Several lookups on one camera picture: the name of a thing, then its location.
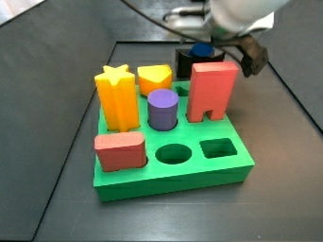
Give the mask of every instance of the pink rectangular block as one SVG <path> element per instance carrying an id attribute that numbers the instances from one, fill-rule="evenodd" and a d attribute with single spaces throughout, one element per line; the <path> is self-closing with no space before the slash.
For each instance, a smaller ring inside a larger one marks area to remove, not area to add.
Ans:
<path id="1" fill-rule="evenodd" d="M 191 123 L 201 122 L 206 112 L 211 120 L 223 119 L 238 72 L 233 61 L 194 64 L 187 107 Z"/>
<path id="2" fill-rule="evenodd" d="M 146 137 L 139 131 L 98 135 L 95 149 L 105 172 L 147 164 Z"/>

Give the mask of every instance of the yellow heart block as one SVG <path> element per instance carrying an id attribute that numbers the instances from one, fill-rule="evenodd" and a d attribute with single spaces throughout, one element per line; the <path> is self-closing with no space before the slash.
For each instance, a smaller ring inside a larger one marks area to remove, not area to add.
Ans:
<path id="1" fill-rule="evenodd" d="M 169 64 L 138 67 L 141 94 L 149 96 L 157 89 L 173 88 L 173 69 Z"/>

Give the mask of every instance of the purple cylinder block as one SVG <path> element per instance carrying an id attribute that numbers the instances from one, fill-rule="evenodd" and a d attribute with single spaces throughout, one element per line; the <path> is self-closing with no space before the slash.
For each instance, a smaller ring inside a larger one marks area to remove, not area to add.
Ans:
<path id="1" fill-rule="evenodd" d="M 150 126 L 158 131 L 173 130 L 177 126 L 178 94 L 158 89 L 149 95 Z"/>

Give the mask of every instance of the green shape sorter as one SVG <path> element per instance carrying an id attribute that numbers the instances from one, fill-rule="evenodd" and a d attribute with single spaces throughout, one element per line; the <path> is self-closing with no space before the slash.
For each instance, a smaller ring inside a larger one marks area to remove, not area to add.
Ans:
<path id="1" fill-rule="evenodd" d="M 221 121 L 205 117 L 201 123 L 187 121 L 190 84 L 190 81 L 174 82 L 174 90 L 179 93 L 178 125 L 170 131 L 157 131 L 150 127 L 149 101 L 138 92 L 142 127 L 134 131 L 146 135 L 149 164 L 143 168 L 106 173 L 97 157 L 94 186 L 102 201 L 246 180 L 256 163 L 229 117 Z M 102 109 L 99 134 L 114 132 L 107 131 Z"/>

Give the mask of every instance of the gray wall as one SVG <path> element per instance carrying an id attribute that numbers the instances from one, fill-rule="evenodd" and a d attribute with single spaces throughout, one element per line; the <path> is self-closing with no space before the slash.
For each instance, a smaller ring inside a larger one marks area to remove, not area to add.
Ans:
<path id="1" fill-rule="evenodd" d="M 129 1 L 151 18 L 162 22 L 163 15 L 173 9 L 193 4 L 191 0 L 131 0 Z M 137 12 L 115 0 L 102 3 L 105 22 L 121 42 L 179 42 L 179 37 L 147 21 Z"/>
<path id="2" fill-rule="evenodd" d="M 0 28 L 0 239 L 34 238 L 115 46 L 101 1 L 50 0 Z"/>
<path id="3" fill-rule="evenodd" d="M 262 38 L 270 62 L 323 130 L 323 1 L 292 0 Z"/>

